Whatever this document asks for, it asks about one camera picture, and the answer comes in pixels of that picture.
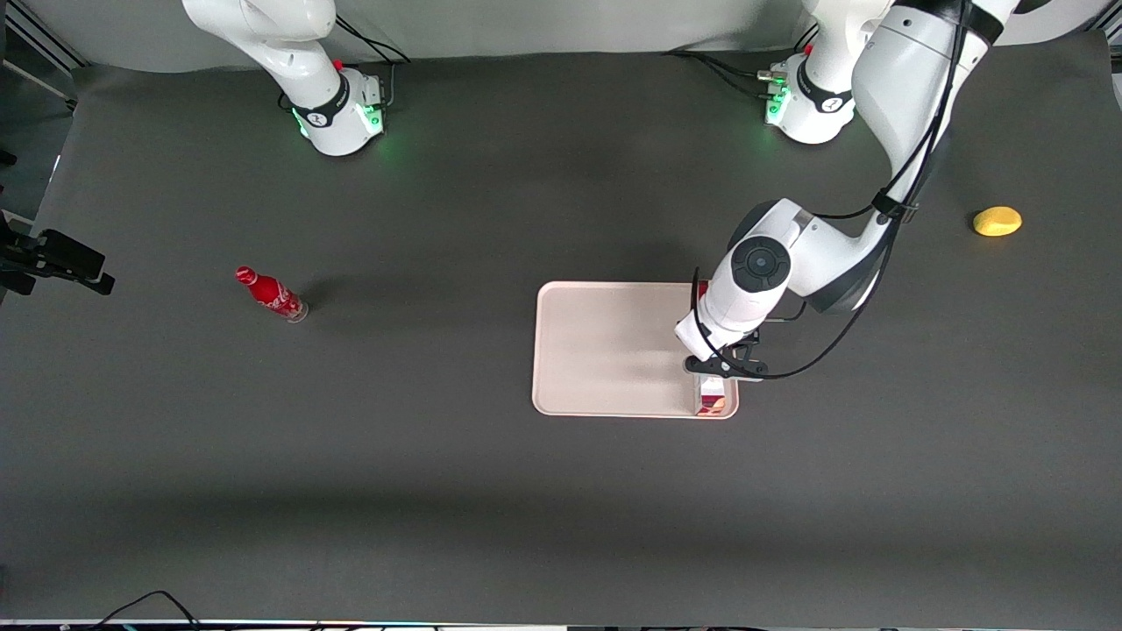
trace bottle label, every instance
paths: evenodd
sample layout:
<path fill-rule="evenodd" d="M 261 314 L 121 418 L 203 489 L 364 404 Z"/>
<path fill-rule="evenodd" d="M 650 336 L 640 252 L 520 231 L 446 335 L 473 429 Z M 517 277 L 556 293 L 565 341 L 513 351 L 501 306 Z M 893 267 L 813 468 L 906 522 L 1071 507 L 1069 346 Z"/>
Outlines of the bottle label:
<path fill-rule="evenodd" d="M 300 313 L 302 307 L 300 298 L 296 294 L 288 291 L 288 287 L 282 285 L 280 283 L 277 283 L 277 285 L 279 285 L 278 289 L 280 290 L 280 292 L 277 294 L 275 299 L 273 299 L 272 302 L 261 302 L 261 301 L 257 302 L 261 304 L 261 307 L 268 309 L 269 311 L 277 313 L 279 316 L 284 316 L 285 318 L 288 318 L 291 320 L 295 318 L 296 314 Z"/>

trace white wall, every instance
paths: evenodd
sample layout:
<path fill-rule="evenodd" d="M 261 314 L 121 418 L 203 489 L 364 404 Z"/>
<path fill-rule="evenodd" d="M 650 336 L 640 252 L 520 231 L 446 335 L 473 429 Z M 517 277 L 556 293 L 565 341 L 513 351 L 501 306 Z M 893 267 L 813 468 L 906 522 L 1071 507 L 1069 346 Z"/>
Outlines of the white wall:
<path fill-rule="evenodd" d="M 94 63 L 155 72 L 249 66 L 199 30 L 180 0 L 25 0 Z M 647 52 L 708 42 L 717 49 L 790 45 L 798 0 L 337 0 L 339 15 L 414 57 Z M 347 61 L 374 58 L 340 29 L 324 43 Z"/>

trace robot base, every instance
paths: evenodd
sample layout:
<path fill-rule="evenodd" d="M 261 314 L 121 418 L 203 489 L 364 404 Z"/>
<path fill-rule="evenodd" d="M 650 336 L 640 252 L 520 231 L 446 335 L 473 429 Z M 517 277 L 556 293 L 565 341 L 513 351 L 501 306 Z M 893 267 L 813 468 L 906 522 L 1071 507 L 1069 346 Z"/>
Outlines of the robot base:
<path fill-rule="evenodd" d="M 383 132 L 386 110 L 381 107 L 381 84 L 377 76 L 367 76 L 355 68 L 343 68 L 340 75 L 348 82 L 350 94 L 347 104 L 335 115 L 331 125 L 313 127 L 300 122 L 300 131 L 321 153 L 346 156 L 361 149 L 370 138 Z"/>
<path fill-rule="evenodd" d="M 806 60 L 807 56 L 801 53 L 792 55 L 787 61 L 772 64 L 771 72 L 781 73 L 781 76 L 794 76 Z M 833 140 L 842 128 L 853 120 L 853 99 L 837 111 L 826 113 L 818 111 L 815 102 L 802 94 L 794 82 L 790 88 L 771 84 L 769 91 L 774 95 L 767 102 L 769 109 L 764 112 L 764 122 L 779 127 L 783 134 L 798 143 L 820 145 Z"/>

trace cable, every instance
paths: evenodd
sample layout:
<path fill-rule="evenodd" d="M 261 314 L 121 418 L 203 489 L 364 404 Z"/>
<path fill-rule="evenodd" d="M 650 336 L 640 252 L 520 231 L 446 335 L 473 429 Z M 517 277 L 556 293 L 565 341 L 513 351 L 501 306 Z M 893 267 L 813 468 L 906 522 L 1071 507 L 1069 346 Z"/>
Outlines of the cable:
<path fill-rule="evenodd" d="M 341 26 L 343 30 L 346 30 L 347 33 L 349 33 L 349 34 L 353 35 L 355 37 L 361 39 L 362 42 L 366 43 L 367 46 L 374 48 L 379 55 L 381 55 L 381 57 L 384 60 L 386 60 L 386 63 L 392 64 L 394 62 L 390 61 L 389 57 L 387 57 L 385 53 L 383 53 L 381 51 L 379 51 L 377 48 L 377 46 L 381 46 L 383 48 L 387 48 L 389 51 L 393 51 L 398 57 L 402 58 L 402 61 L 404 61 L 407 64 L 413 62 L 412 60 L 410 60 L 410 57 L 405 53 L 402 53 L 396 47 L 390 46 L 389 44 L 386 44 L 385 42 L 378 42 L 377 39 L 370 39 L 369 37 L 362 35 L 361 33 L 359 33 L 359 30 L 357 28 L 355 28 L 353 26 L 351 26 L 350 22 L 348 22 L 347 20 L 344 20 L 342 17 L 337 17 L 335 18 L 335 22 L 339 26 Z"/>
<path fill-rule="evenodd" d="M 799 311 L 797 311 L 794 316 L 791 316 L 790 318 L 767 318 L 766 320 L 764 320 L 764 322 L 794 322 L 799 318 L 802 318 L 802 312 L 806 310 L 807 310 L 807 303 L 803 302 L 802 304 L 799 305 Z"/>
<path fill-rule="evenodd" d="M 819 31 L 818 24 L 812 25 L 810 28 L 807 29 L 806 33 L 802 34 L 802 37 L 800 37 L 794 43 L 794 47 L 791 48 L 791 51 L 793 51 L 794 53 L 801 53 L 802 49 L 807 47 L 807 45 L 809 45 L 816 37 L 818 37 L 818 31 Z"/>
<path fill-rule="evenodd" d="M 747 76 L 747 77 L 752 77 L 752 79 L 755 79 L 755 76 L 756 76 L 755 72 L 738 68 L 738 67 L 736 67 L 736 66 L 734 66 L 734 65 L 732 65 L 729 63 L 723 62 L 723 61 L 718 60 L 717 57 L 714 57 L 712 55 L 709 55 L 707 53 L 699 53 L 697 51 L 684 51 L 684 49 L 681 49 L 681 48 L 674 48 L 673 51 L 666 51 L 665 53 L 663 53 L 663 55 L 670 55 L 671 57 L 689 57 L 689 58 L 698 60 L 700 62 L 708 62 L 710 64 L 714 64 L 714 65 L 718 66 L 720 70 L 723 70 L 723 71 L 725 71 L 725 72 L 727 72 L 729 74 L 735 74 L 736 76 Z"/>
<path fill-rule="evenodd" d="M 973 7 L 974 3 L 971 0 L 959 0 L 958 2 L 958 24 L 955 25 L 955 43 L 950 52 L 950 63 L 947 65 L 947 82 L 942 86 L 939 107 L 925 136 L 928 145 L 927 150 L 923 152 L 923 159 L 919 163 L 919 168 L 916 171 L 916 180 L 912 181 L 912 185 L 908 189 L 908 194 L 902 200 L 904 205 L 911 205 L 916 201 L 916 198 L 919 196 L 923 173 L 927 171 L 928 161 L 931 159 L 931 154 L 935 153 L 935 146 L 938 144 L 939 131 L 942 129 L 942 119 L 947 113 L 947 103 L 950 102 L 950 92 L 955 86 L 955 74 L 958 70 L 958 62 L 962 61 L 963 47 L 966 44 L 966 21 L 969 19 Z"/>
<path fill-rule="evenodd" d="M 745 97 L 752 97 L 753 99 L 757 99 L 757 98 L 760 98 L 760 97 L 763 95 L 761 92 L 754 92 L 754 91 L 748 90 L 747 88 L 741 85 L 739 83 L 736 83 L 735 81 L 733 81 L 733 79 L 730 76 L 728 76 L 727 74 L 725 74 L 725 72 L 728 72 L 729 74 L 733 74 L 733 75 L 736 75 L 736 76 L 742 76 L 742 77 L 752 76 L 752 77 L 755 77 L 755 73 L 749 73 L 748 71 L 744 71 L 744 70 L 741 70 L 738 67 L 735 67 L 735 66 L 732 66 L 729 64 L 726 64 L 725 62 L 721 62 L 720 60 L 717 60 L 717 58 L 715 58 L 715 57 L 712 57 L 710 55 L 706 55 L 703 53 L 695 53 L 692 51 L 668 51 L 668 52 L 663 53 L 663 55 L 669 55 L 669 56 L 672 56 L 672 57 L 697 60 L 697 61 L 701 62 L 701 65 L 703 65 L 705 67 L 709 68 L 710 71 L 712 71 L 714 74 L 716 74 L 717 76 L 719 76 L 720 80 L 724 81 L 726 84 L 728 84 L 729 88 L 732 88 L 733 90 L 736 90 L 741 94 L 744 94 Z"/>
<path fill-rule="evenodd" d="M 811 212 L 810 214 L 813 214 L 815 217 L 817 217 L 819 219 L 853 219 L 854 217 L 861 217 L 862 214 L 865 214 L 866 212 L 868 212 L 871 210 L 873 210 L 873 205 L 872 204 L 866 205 L 865 208 L 863 208 L 863 209 L 861 209 L 861 210 L 858 210 L 856 212 L 850 212 L 850 213 L 847 213 L 847 214 L 824 214 L 821 212 Z"/>
<path fill-rule="evenodd" d="M 381 104 L 381 109 L 386 109 L 394 104 L 394 76 L 397 74 L 397 71 L 395 70 L 397 64 L 389 64 L 389 97 L 386 99 L 386 102 Z"/>
<path fill-rule="evenodd" d="M 972 8 L 973 8 L 973 2 L 971 0 L 959 0 L 958 24 L 955 25 L 955 40 L 951 46 L 950 58 L 949 58 L 950 63 L 947 67 L 947 79 L 942 86 L 942 94 L 939 98 L 939 103 L 936 107 L 936 111 L 931 117 L 931 122 L 928 125 L 927 131 L 923 134 L 923 137 L 920 138 L 919 143 L 917 143 L 916 145 L 916 148 L 912 149 L 911 155 L 908 157 L 908 161 L 904 162 L 903 166 L 900 167 L 900 171 L 892 176 L 892 180 L 889 182 L 889 185 L 885 186 L 884 189 L 885 191 L 888 191 L 900 181 L 904 172 L 908 171 L 912 162 L 916 161 L 916 158 L 919 156 L 920 150 L 922 149 L 923 157 L 920 161 L 919 167 L 916 171 L 916 179 L 912 181 L 911 186 L 909 186 L 908 194 L 904 195 L 903 200 L 901 200 L 902 205 L 912 205 L 914 203 L 916 198 L 919 195 L 919 190 L 921 188 L 923 174 L 927 171 L 927 166 L 931 158 L 931 154 L 935 152 L 935 147 L 938 144 L 939 131 L 942 129 L 942 121 L 947 112 L 947 104 L 950 102 L 950 92 L 954 90 L 955 74 L 958 67 L 958 63 L 962 60 L 963 47 L 966 43 L 966 20 L 969 18 Z M 872 208 L 873 208 L 872 205 L 868 205 L 857 212 L 849 214 L 840 214 L 840 216 L 816 214 L 816 217 L 827 217 L 833 219 L 849 219 L 853 217 L 858 217 L 861 214 L 864 214 L 868 212 Z M 742 375 L 749 378 L 765 379 L 765 381 L 781 379 L 798 375 L 799 373 L 809 369 L 815 364 L 818 364 L 824 357 L 829 355 L 829 353 L 834 350 L 834 348 L 836 348 L 838 344 L 842 342 L 846 333 L 849 332 L 849 329 L 852 329 L 853 326 L 857 322 L 857 318 L 859 318 L 861 314 L 865 312 L 865 308 L 868 307 L 868 304 L 872 302 L 873 296 L 876 294 L 876 290 L 881 286 L 881 280 L 884 278 L 884 272 L 889 266 L 889 258 L 892 255 L 892 247 L 893 245 L 895 245 L 896 235 L 900 232 L 900 222 L 901 221 L 899 218 L 889 218 L 889 226 L 885 229 L 884 236 L 882 237 L 882 239 L 885 240 L 884 253 L 881 255 L 882 256 L 881 265 L 877 268 L 876 276 L 873 278 L 873 284 L 868 290 L 868 295 L 865 296 L 865 300 L 861 303 L 861 307 L 854 310 L 853 317 L 849 318 L 849 321 L 846 322 L 845 327 L 842 328 L 842 331 L 838 332 L 837 337 L 834 338 L 834 341 L 831 341 L 826 347 L 826 349 L 824 349 L 820 354 L 818 354 L 818 356 L 811 359 L 808 364 L 787 373 L 781 373 L 778 375 L 766 375 L 766 374 L 757 374 L 751 372 L 747 368 L 743 367 L 739 364 L 739 362 L 730 359 L 729 357 L 726 357 L 724 354 L 721 354 L 712 345 L 712 342 L 709 341 L 709 338 L 705 335 L 705 329 L 701 327 L 701 317 L 698 316 L 697 312 L 697 300 L 698 300 L 697 289 L 698 289 L 698 276 L 700 274 L 700 269 L 695 268 L 693 286 L 690 296 L 690 309 L 693 312 L 693 322 L 697 326 L 698 331 L 701 333 L 701 339 L 705 340 L 705 344 L 706 346 L 709 347 L 709 350 L 711 350 L 717 358 L 724 362 L 725 365 L 727 365 L 730 369 L 741 373 Z"/>
<path fill-rule="evenodd" d="M 180 612 L 183 613 L 183 618 L 185 618 L 186 621 L 187 621 L 187 623 L 191 624 L 191 629 L 193 629 L 194 631 L 199 631 L 199 619 L 195 618 L 194 614 L 192 614 L 190 611 L 187 611 L 187 607 L 183 606 L 183 603 L 181 603 L 180 601 L 175 600 L 175 596 L 168 594 L 164 589 L 156 589 L 154 592 L 148 592 L 147 594 L 145 594 L 144 596 L 140 596 L 139 598 L 132 601 L 131 603 L 129 603 L 127 605 L 121 605 L 121 606 L 114 609 L 113 611 L 109 612 L 109 615 L 107 615 L 105 618 L 102 618 L 101 622 L 98 622 L 96 624 L 94 624 L 90 629 L 99 629 L 99 628 L 103 627 L 107 622 L 109 622 L 110 620 L 117 618 L 117 615 L 120 614 L 122 611 L 125 611 L 125 610 L 131 607 L 132 605 L 136 605 L 136 604 L 138 604 L 138 603 L 140 603 L 140 602 L 142 602 L 142 601 L 145 601 L 145 600 L 147 600 L 149 597 L 151 597 L 151 596 L 155 596 L 155 595 L 160 595 L 160 596 L 164 596 L 165 598 L 167 598 L 168 601 L 172 601 L 172 604 L 174 604 L 176 606 L 176 609 L 178 609 Z"/>

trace bottle cap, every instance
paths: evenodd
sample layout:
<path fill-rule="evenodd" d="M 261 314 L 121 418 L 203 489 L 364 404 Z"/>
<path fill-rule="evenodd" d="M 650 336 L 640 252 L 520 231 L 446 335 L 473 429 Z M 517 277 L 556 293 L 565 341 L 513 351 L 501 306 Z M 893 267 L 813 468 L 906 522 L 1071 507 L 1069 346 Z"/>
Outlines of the bottle cap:
<path fill-rule="evenodd" d="M 238 282 L 243 285 L 251 285 L 257 282 L 257 272 L 254 272 L 245 265 L 238 267 L 238 271 L 234 272 L 233 275 L 238 278 Z"/>

